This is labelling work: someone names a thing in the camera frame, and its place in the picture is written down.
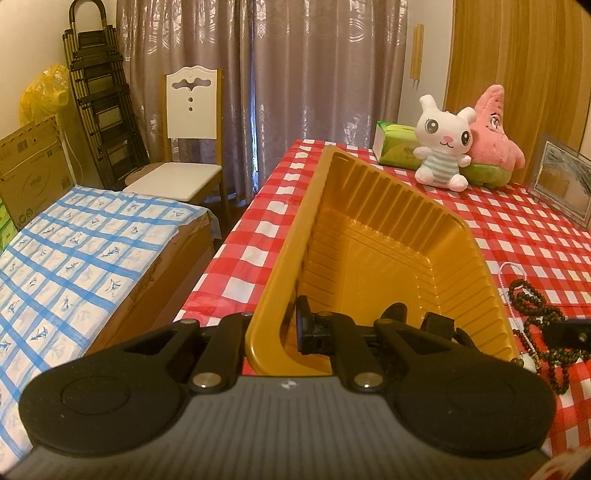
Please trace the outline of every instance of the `picture frame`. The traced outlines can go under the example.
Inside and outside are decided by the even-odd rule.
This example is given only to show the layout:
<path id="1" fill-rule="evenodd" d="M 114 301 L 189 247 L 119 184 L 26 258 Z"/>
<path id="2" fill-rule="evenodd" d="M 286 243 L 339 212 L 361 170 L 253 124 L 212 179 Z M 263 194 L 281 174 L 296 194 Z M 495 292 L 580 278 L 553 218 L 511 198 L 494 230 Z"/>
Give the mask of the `picture frame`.
<path id="1" fill-rule="evenodd" d="M 591 219 L 591 160 L 543 134 L 534 161 L 528 193 L 587 229 Z"/>

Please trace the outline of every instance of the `gray gripper base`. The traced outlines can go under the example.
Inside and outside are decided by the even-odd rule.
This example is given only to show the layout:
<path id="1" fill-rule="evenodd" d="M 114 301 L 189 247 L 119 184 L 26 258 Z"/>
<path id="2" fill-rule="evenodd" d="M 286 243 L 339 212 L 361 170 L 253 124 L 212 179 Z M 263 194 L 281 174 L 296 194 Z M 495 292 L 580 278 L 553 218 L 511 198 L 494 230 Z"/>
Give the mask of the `gray gripper base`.
<path id="1" fill-rule="evenodd" d="M 336 377 L 240 377 L 193 398 L 135 450 L 89 459 L 37 448 L 7 478 L 522 480 L 546 460 L 537 450 L 492 460 L 444 453 L 409 434 L 381 397 L 348 392 Z"/>

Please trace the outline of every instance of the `white chair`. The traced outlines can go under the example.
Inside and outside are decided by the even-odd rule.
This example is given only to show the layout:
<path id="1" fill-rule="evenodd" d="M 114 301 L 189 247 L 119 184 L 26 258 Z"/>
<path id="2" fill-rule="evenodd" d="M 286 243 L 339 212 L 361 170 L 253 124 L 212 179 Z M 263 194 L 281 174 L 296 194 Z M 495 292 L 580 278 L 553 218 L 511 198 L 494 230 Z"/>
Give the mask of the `white chair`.
<path id="1" fill-rule="evenodd" d="M 124 192 L 179 200 L 194 205 L 217 187 L 230 221 L 222 155 L 222 71 L 183 67 L 163 77 L 165 163 L 151 164 L 126 179 Z M 173 162 L 172 138 L 216 140 L 216 164 Z"/>

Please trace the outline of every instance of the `striped shirt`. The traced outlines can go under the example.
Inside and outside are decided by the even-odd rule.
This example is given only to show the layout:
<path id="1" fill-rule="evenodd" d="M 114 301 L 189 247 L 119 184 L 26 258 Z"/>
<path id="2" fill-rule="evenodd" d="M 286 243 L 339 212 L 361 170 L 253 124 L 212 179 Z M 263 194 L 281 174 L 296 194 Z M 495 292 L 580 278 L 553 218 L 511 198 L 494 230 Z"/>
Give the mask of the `striped shirt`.
<path id="1" fill-rule="evenodd" d="M 460 173 L 457 161 L 458 157 L 452 157 L 440 152 L 431 152 L 423 161 L 422 166 L 433 172 L 433 179 L 436 182 L 447 185 L 454 175 Z"/>

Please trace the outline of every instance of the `curtain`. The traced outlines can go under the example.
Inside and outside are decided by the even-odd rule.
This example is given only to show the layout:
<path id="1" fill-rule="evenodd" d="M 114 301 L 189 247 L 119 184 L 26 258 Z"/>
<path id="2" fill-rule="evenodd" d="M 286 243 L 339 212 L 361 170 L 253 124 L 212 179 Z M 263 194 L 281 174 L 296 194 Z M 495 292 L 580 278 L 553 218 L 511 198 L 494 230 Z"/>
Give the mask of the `curtain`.
<path id="1" fill-rule="evenodd" d="M 400 102 L 407 0 L 118 0 L 126 75 L 152 162 L 163 160 L 161 79 L 225 72 L 229 190 L 252 199 L 299 138 L 368 147 Z M 173 142 L 180 161 L 213 143 Z"/>
<path id="2" fill-rule="evenodd" d="M 396 121 L 406 0 L 254 0 L 259 175 L 298 138 L 369 147 Z"/>

